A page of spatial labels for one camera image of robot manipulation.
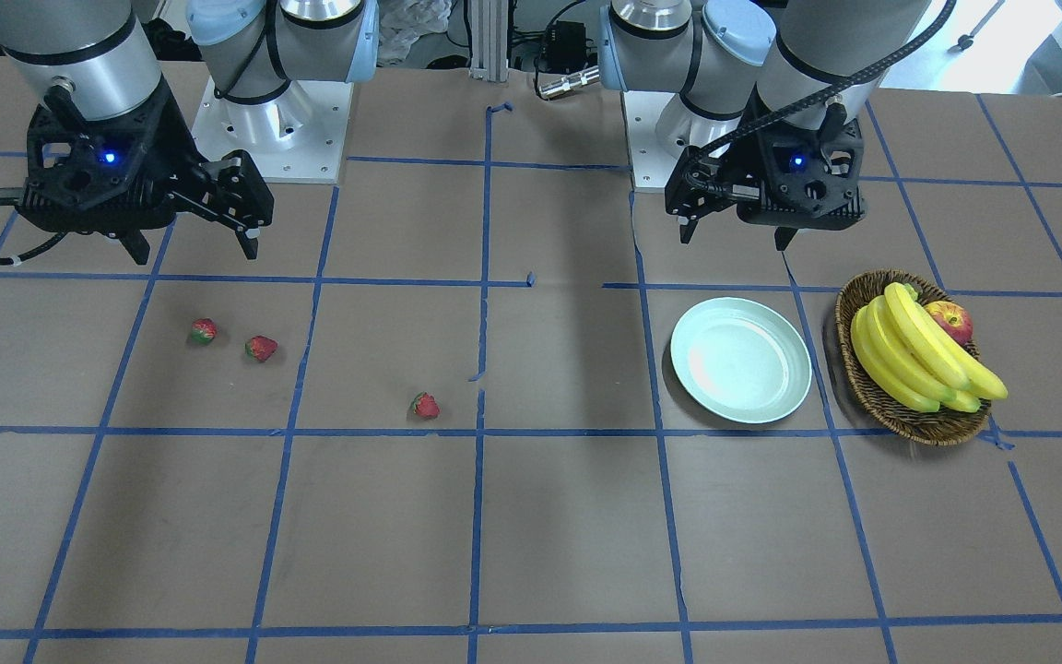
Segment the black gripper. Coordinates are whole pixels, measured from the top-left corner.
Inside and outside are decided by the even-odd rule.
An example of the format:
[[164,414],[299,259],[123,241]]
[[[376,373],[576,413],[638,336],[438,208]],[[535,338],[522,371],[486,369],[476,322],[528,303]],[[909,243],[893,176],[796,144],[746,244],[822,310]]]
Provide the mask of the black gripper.
[[864,151],[856,119],[818,129],[778,122],[733,140],[719,156],[690,146],[667,180],[665,207],[683,244],[704,216],[733,208],[749,224],[776,227],[775,251],[784,252],[799,229],[847,229],[866,217]]
[[78,110],[70,84],[50,85],[27,129],[24,193],[14,207],[47,232],[118,232],[115,240],[144,266],[142,229],[169,226],[177,212],[232,229],[255,260],[274,205],[249,151],[204,159],[162,78],[134,109],[97,121]]

